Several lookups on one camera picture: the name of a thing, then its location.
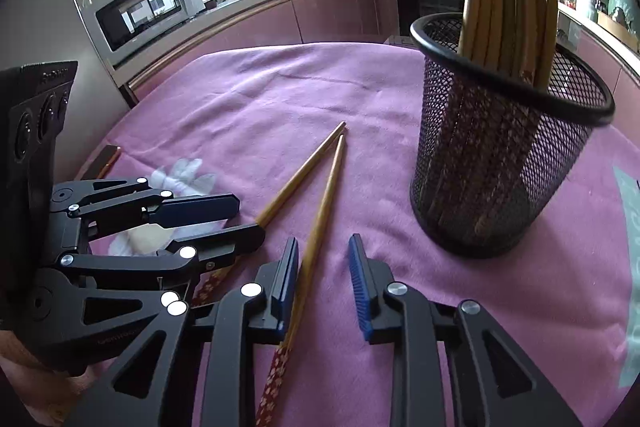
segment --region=black mesh cup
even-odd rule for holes
[[[438,245],[479,259],[516,245],[615,104],[602,79],[559,44],[541,92],[460,57],[461,28],[460,13],[411,26],[426,60],[410,197]]]

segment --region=kitchen cabinet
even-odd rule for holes
[[[198,57],[224,50],[302,44],[291,1],[261,11],[222,30],[176,58],[134,92],[139,100]]]
[[[620,75],[620,63],[584,30],[580,35],[576,54],[600,75],[611,92],[615,91]]]
[[[395,34],[396,0],[282,0],[179,55],[134,92],[142,99],[191,61],[223,50],[308,42],[384,42]]]
[[[300,36],[308,42],[383,42],[376,0],[292,0]]]
[[[636,147],[640,147],[640,86],[626,70],[620,70],[613,98],[616,101],[613,125]]]

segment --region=robotic hand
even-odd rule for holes
[[[93,256],[90,242],[156,223],[164,228],[229,219],[233,194],[174,198],[136,180],[52,186],[55,137],[77,63],[0,73],[8,161],[1,226],[0,320],[47,367],[81,375],[114,359],[65,421],[67,427],[191,425],[203,349],[209,346],[201,425],[254,422],[253,345],[284,339],[295,292],[298,244],[263,265],[255,282],[191,308],[200,276],[264,241],[253,223],[172,241],[155,255]],[[3,413],[36,425],[0,371]]]

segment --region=countertop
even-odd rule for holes
[[[618,58],[620,63],[626,66],[630,73],[635,73],[636,78],[640,79],[640,57],[638,57],[638,55],[602,26],[580,15],[576,10],[562,3],[558,3],[558,9],[560,13],[563,13],[569,17],[569,19],[580,24],[583,29],[586,29],[593,37],[600,41],[601,44],[608,48],[609,51]]]
[[[118,87],[129,82],[140,71],[143,71],[148,65],[152,64],[158,58],[170,52],[176,46],[186,42],[200,32],[215,26],[240,12],[249,10],[254,6],[263,4],[271,0],[229,0],[216,8],[206,10],[199,13],[193,19],[179,25],[177,28],[166,33],[162,38],[152,42],[146,48],[133,55],[127,62],[124,62],[119,68],[114,70],[108,67]],[[577,22],[586,29],[590,34],[597,38],[601,44],[606,46],[619,61],[626,66],[630,73],[635,73],[636,78],[640,79],[640,57],[627,48],[615,36],[606,31],[603,27],[595,22],[581,16],[575,10],[559,4],[559,11]]]
[[[229,0],[219,6],[199,13],[176,29],[165,33],[161,38],[140,50],[116,70],[108,67],[118,87],[129,82],[136,74],[144,70],[158,58],[179,46],[200,32],[215,26],[240,12],[271,0]]]

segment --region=pink tablecloth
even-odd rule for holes
[[[391,347],[366,344],[356,321],[347,242],[428,298],[479,300],[520,343],[587,427],[600,427],[619,388],[632,287],[625,217],[613,166],[640,176],[640,152],[613,128],[582,156],[523,241],[471,262],[436,247],[409,204],[423,58],[378,44],[312,44],[221,52],[174,74],[108,135],[123,148],[112,177],[149,176],[178,194],[232,191],[249,222],[340,120],[348,149],[331,225],[282,390],[277,425],[388,425]],[[229,285],[302,247],[330,158],[268,228]],[[117,237],[111,253],[127,253]],[[271,348],[256,357],[256,394]]]

